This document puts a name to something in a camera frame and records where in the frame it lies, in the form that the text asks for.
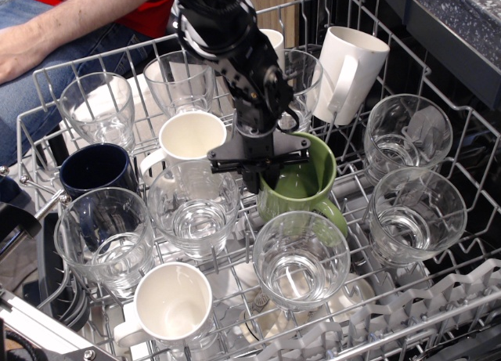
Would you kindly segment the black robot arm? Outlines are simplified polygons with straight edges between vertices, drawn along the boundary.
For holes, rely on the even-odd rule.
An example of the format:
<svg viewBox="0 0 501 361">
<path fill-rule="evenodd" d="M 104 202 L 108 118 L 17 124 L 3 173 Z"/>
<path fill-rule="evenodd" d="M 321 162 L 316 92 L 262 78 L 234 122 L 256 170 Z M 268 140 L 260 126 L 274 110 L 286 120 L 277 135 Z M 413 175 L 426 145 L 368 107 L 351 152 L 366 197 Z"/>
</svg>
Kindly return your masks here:
<svg viewBox="0 0 501 361">
<path fill-rule="evenodd" d="M 232 96 L 234 136 L 209 152 L 214 173 L 235 171 L 252 193 L 274 186 L 286 164 L 308 160 L 310 143 L 294 133 L 294 90 L 259 30 L 250 0 L 175 0 L 181 46 L 224 79 Z"/>
</svg>

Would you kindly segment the person forearm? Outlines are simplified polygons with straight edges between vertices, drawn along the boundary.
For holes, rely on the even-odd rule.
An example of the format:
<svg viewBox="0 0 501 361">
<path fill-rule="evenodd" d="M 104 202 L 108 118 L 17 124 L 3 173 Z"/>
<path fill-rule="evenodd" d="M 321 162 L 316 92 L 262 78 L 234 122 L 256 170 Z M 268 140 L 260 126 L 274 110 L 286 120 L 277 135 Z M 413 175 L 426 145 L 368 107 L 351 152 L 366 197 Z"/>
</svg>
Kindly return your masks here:
<svg viewBox="0 0 501 361">
<path fill-rule="evenodd" d="M 51 52 L 149 0 L 65 0 L 27 22 L 1 29 L 1 83 L 39 65 Z"/>
</svg>

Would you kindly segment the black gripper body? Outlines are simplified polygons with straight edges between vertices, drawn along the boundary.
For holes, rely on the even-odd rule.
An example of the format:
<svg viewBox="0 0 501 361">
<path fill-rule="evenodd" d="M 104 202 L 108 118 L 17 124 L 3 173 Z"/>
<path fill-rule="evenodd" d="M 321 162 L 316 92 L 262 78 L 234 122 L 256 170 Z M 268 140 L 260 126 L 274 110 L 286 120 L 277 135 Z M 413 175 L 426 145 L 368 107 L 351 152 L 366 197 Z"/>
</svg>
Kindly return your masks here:
<svg viewBox="0 0 501 361">
<path fill-rule="evenodd" d="M 237 132 L 228 142 L 210 150 L 207 159 L 213 172 L 262 172 L 307 161 L 310 146 L 311 141 L 298 134 L 272 132 L 245 136 Z"/>
</svg>

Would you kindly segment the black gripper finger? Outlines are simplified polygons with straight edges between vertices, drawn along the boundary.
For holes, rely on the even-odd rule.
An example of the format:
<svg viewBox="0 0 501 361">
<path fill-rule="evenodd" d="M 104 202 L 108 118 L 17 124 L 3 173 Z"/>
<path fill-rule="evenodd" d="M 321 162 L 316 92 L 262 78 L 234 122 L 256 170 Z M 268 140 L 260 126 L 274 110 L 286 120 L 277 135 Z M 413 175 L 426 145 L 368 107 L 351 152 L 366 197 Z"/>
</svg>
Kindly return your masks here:
<svg viewBox="0 0 501 361">
<path fill-rule="evenodd" d="M 240 169 L 243 182 L 250 193 L 258 194 L 260 190 L 261 172 L 256 167 L 243 167 Z"/>
<path fill-rule="evenodd" d="M 279 163 L 270 164 L 262 173 L 261 177 L 267 183 L 267 185 L 273 190 L 276 188 L 276 184 L 279 181 L 280 171 L 282 165 Z"/>
</svg>

